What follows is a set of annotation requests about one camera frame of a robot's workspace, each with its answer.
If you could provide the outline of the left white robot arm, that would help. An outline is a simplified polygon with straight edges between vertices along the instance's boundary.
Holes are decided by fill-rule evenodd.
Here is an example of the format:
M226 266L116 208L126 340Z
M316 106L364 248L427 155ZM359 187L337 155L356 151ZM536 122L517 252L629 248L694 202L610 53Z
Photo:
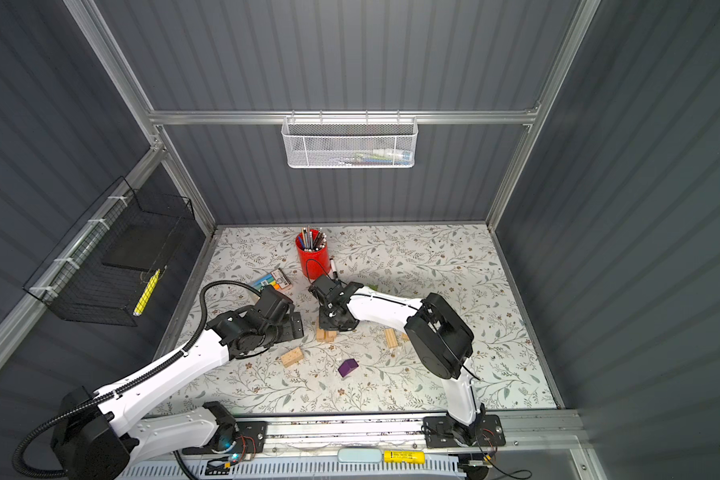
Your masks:
M254 440L217 401L184 414L148 415L205 373L302 337L301 317L288 296L272 286L255 296L253 304L214 318L203 306L200 323L184 345L94 394L68 395L65 401L76 411L55 426L51 440L62 476L114 479L141 460L186 448L235 458L254 452Z

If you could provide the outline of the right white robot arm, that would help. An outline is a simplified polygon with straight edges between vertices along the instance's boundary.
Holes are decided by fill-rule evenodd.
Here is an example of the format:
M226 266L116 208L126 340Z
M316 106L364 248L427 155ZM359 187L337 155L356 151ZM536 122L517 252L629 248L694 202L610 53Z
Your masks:
M475 424L481 408L470 362L474 333L444 297L402 298L327 275L312 282L309 292L319 303L319 326L325 331L353 331L373 322L405 334L419 361L442 380L448 416L464 427Z

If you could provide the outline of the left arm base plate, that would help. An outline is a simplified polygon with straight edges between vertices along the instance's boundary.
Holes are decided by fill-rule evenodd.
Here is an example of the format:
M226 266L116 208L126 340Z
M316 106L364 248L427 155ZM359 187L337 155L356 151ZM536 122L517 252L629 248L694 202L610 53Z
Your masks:
M267 438L267 429L268 424L263 421L222 425L212 440L212 450L214 453L228 455L261 453Z

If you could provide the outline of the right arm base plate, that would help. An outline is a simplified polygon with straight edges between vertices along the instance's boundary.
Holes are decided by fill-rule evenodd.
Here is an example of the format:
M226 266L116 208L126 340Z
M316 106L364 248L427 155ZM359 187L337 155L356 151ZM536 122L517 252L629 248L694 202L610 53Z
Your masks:
M428 448L497 448L506 445L500 418L485 413L478 414L468 426L448 415L428 416L422 421L421 432Z

